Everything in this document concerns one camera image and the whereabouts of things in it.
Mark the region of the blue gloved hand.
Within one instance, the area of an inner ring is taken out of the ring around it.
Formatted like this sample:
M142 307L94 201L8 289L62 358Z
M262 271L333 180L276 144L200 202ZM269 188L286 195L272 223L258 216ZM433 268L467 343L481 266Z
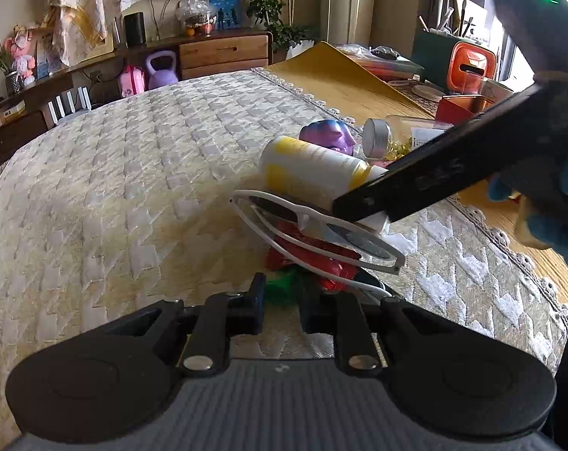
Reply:
M568 266L568 153L531 159L495 153L492 162L488 197L504 201L519 191L527 202L518 223L528 232L523 243L552 248Z

